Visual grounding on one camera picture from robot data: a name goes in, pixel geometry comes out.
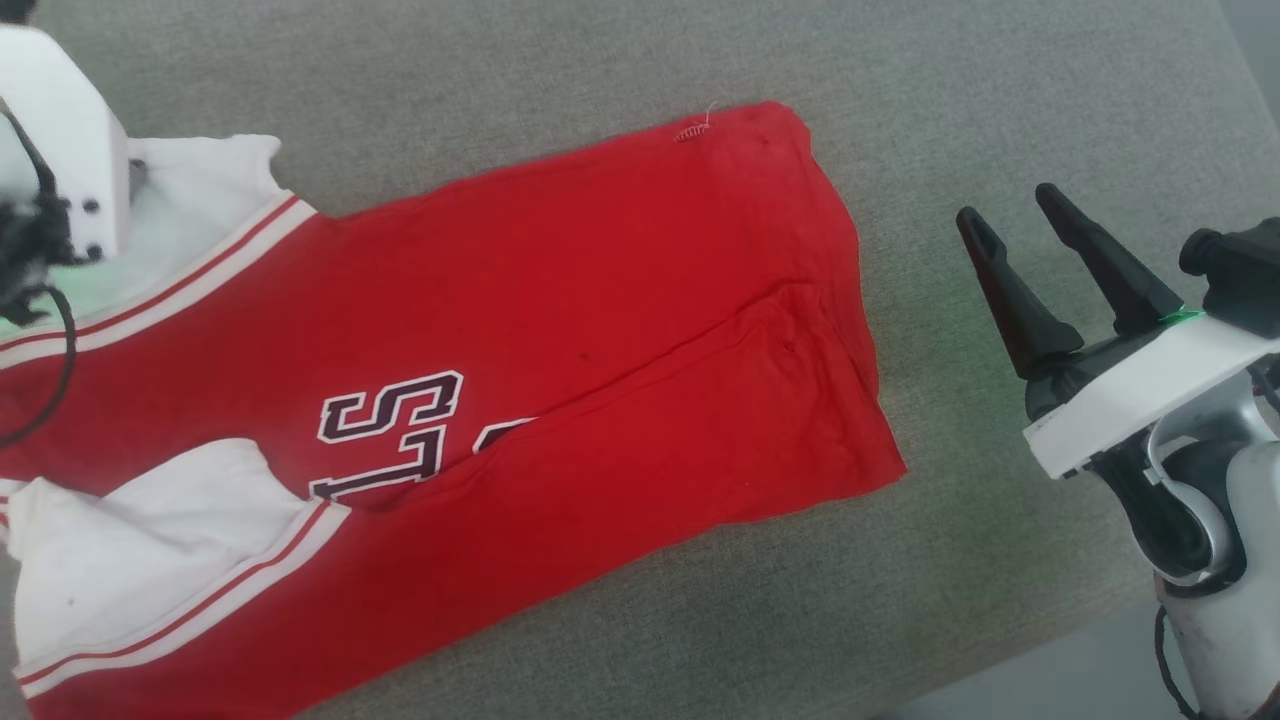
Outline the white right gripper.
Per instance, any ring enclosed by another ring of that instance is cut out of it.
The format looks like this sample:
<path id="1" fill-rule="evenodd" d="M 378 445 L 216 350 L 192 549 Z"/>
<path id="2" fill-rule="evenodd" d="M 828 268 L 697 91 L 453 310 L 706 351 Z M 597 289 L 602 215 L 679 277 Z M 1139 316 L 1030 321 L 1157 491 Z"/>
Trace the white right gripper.
<path id="1" fill-rule="evenodd" d="M 1036 201 L 1060 242 L 1085 264 L 1114 313 L 1116 334 L 1152 332 L 1184 310 L 1178 293 L 1056 184 L 1037 184 Z M 983 215 L 965 206 L 955 224 L 1019 378 L 1034 380 L 1084 346 L 1076 328 L 1050 311 L 1010 265 L 1006 243 Z M 1044 473 L 1061 479 L 1277 350 L 1277 340 L 1193 316 L 1033 421 L 1024 437 Z"/>

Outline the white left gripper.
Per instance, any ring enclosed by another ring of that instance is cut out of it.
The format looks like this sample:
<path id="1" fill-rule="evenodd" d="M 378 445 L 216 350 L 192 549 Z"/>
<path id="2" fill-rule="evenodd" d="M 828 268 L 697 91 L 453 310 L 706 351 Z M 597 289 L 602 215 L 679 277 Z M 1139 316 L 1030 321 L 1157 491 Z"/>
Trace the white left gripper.
<path id="1" fill-rule="evenodd" d="M 29 26 L 1 31 L 3 192 L 24 197 L 37 178 L 15 135 L 26 132 L 69 202 L 78 254 L 116 256 L 129 232 L 132 169 L 128 138 L 84 72 L 50 35 Z"/>

